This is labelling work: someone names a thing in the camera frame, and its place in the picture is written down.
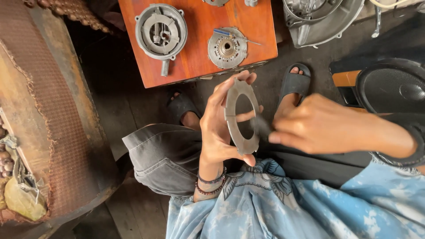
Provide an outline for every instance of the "hand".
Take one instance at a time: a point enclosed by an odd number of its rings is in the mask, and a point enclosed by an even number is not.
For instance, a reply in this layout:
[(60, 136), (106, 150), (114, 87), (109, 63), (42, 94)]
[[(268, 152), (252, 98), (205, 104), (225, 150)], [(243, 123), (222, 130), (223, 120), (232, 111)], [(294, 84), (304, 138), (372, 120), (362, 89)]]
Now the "hand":
[(403, 127), (374, 114), (360, 113), (319, 94), (307, 97), (287, 117), (276, 120), (271, 143), (308, 154), (379, 151), (404, 158), (416, 150), (416, 141)]
[[(227, 122), (224, 120), (224, 107), (227, 91), (233, 86), (235, 80), (244, 80), (250, 85), (256, 78), (257, 74), (243, 71), (215, 87), (214, 93), (208, 98), (205, 113), (200, 122), (202, 131), (201, 163), (214, 164), (236, 158), (245, 161), (248, 165), (255, 165), (255, 158), (252, 154), (240, 155), (236, 147), (229, 145), (231, 137)], [(254, 116), (254, 111), (251, 111), (237, 115), (236, 120), (242, 122)]]

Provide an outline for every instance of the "beaded bracelet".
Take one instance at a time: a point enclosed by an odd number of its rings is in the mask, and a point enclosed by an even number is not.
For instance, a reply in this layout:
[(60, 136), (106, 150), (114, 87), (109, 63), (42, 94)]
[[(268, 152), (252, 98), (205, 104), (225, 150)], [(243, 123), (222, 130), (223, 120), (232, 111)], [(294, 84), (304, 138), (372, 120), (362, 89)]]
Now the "beaded bracelet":
[(224, 179), (224, 177), (226, 176), (226, 172), (227, 172), (227, 168), (226, 168), (226, 167), (224, 167), (224, 168), (223, 168), (223, 173), (221, 174), (221, 176), (220, 176), (220, 177), (218, 177), (217, 179), (214, 179), (214, 180), (212, 180), (212, 181), (205, 181), (205, 180), (203, 180), (203, 179), (201, 178), (201, 176), (199, 176), (199, 171), (198, 171), (198, 178), (199, 178), (199, 180), (200, 180), (202, 183), (205, 183), (205, 184), (214, 184), (214, 183), (218, 183), (219, 181), (223, 180), (223, 179)]
[(195, 188), (196, 188), (196, 190), (197, 190), (200, 194), (203, 194), (203, 195), (213, 195), (213, 194), (215, 194), (215, 193), (219, 192), (219, 191), (223, 188), (223, 186), (224, 186), (224, 182), (226, 182), (226, 181), (225, 181), (225, 180), (223, 180), (223, 183), (221, 184), (221, 186), (220, 186), (220, 187), (218, 187), (217, 189), (215, 189), (214, 191), (211, 191), (211, 192), (206, 192), (206, 191), (203, 191), (202, 189), (200, 189), (200, 188), (199, 188), (199, 186), (198, 186), (198, 181), (196, 181), (196, 182), (195, 182)]

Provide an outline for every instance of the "black slipper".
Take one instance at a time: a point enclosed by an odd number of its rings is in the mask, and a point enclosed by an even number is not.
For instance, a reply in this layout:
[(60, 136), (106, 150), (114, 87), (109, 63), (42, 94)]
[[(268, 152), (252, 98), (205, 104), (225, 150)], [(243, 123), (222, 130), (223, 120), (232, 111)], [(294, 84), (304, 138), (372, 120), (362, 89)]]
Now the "black slipper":
[[(290, 73), (294, 67), (298, 67), (299, 71), (303, 71), (303, 74)], [(307, 66), (301, 63), (295, 63), (292, 66), (288, 67), (283, 77), (282, 87), (280, 89), (280, 96), (278, 107), (284, 96), (290, 93), (298, 93), (301, 95), (301, 99), (298, 104), (304, 100), (309, 91), (310, 78), (312, 77), (310, 70)]]
[(170, 91), (167, 102), (167, 108), (173, 116), (173, 121), (176, 125), (182, 125), (182, 123), (180, 122), (181, 116), (188, 111), (192, 111), (199, 118), (201, 118), (201, 115), (196, 109), (193, 102), (189, 99), (189, 97), (187, 97), (187, 95), (183, 94), (179, 90)]

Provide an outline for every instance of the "blue tie-dye shirt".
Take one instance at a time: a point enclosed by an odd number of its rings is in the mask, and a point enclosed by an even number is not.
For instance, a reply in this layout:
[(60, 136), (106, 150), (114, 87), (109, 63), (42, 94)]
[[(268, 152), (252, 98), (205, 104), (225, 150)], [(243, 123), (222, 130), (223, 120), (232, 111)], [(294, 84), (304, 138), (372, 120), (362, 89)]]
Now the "blue tie-dye shirt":
[(336, 190), (265, 159), (228, 174), (218, 198), (172, 198), (167, 238), (423, 239), (425, 176), (374, 158)]

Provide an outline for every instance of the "left hand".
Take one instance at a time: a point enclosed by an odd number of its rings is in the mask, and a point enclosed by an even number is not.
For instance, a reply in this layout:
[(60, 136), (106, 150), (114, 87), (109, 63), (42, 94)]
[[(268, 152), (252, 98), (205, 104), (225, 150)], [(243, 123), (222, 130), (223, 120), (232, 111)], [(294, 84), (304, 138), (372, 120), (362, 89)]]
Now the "left hand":
[[(230, 133), (227, 122), (224, 120), (224, 107), (226, 105), (227, 91), (233, 86), (235, 80), (244, 80), (249, 85), (257, 78), (256, 73), (249, 74), (243, 71), (232, 75), (226, 81), (214, 88), (214, 93), (208, 98), (204, 116), (201, 118), (202, 131), (202, 163), (214, 164), (223, 162), (226, 159), (236, 158), (245, 161), (248, 165), (255, 165), (255, 158), (252, 154), (240, 155), (235, 146), (230, 146)], [(254, 111), (239, 114), (236, 116), (238, 122), (246, 121), (255, 116)]]

